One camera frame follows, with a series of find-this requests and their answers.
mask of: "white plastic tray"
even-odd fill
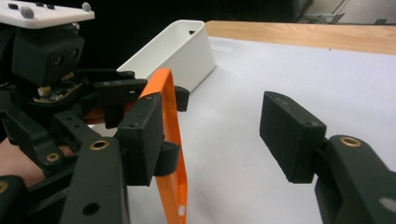
[[[17,5],[18,9],[11,9],[8,4]],[[22,7],[32,9],[34,17],[24,18],[21,14]],[[33,2],[0,0],[0,23],[27,29],[41,29],[94,18],[93,11],[84,11],[82,8],[55,6],[55,9],[48,9],[47,5],[38,7]]]
[[[154,37],[118,71],[149,79],[158,68],[170,68],[176,86],[192,91],[216,66],[202,21],[175,21]]]

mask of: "orange object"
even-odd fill
[[[132,107],[134,107],[134,103],[126,103],[124,104],[124,115],[126,115]],[[84,122],[86,124],[101,124],[105,122],[105,113],[103,112],[102,107],[96,107],[88,115],[84,118]]]
[[[177,170],[170,175],[156,177],[158,191],[160,192],[163,211],[168,223],[184,224],[187,221],[188,185],[178,127],[175,86],[170,69],[157,70],[140,97],[154,92],[160,92],[163,98],[163,132],[165,141],[180,146]]]

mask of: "orange plastic frame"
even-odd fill
[[[185,224],[187,221],[187,174],[181,146],[177,119],[175,86],[170,69],[159,69],[151,77],[140,97],[160,92],[163,99],[163,131],[165,141],[178,144],[180,153],[177,170],[170,175],[157,176],[157,186],[169,224]]]

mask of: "white bin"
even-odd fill
[[[176,86],[192,91],[216,66],[202,21],[175,21],[154,37],[118,71],[149,79],[158,68],[170,68]]]

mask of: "circular hole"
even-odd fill
[[[106,143],[105,142],[97,142],[93,144],[94,147],[103,147]]]
[[[340,142],[349,147],[361,147],[361,141],[353,137],[340,137]]]
[[[185,205],[181,205],[178,207],[178,215],[179,216],[184,216],[186,214],[186,206]]]
[[[91,215],[97,213],[99,211],[99,209],[100,209],[99,203],[90,203],[84,207],[84,209],[82,210],[82,213],[85,216],[91,216]]]
[[[107,141],[104,141],[104,140],[96,141],[90,145],[90,149],[101,150],[101,149],[108,147],[109,145],[110,145],[110,143]]]
[[[0,194],[8,189],[7,181],[0,181]]]
[[[55,152],[52,152],[47,155],[47,161],[57,161],[59,160],[59,155]]]

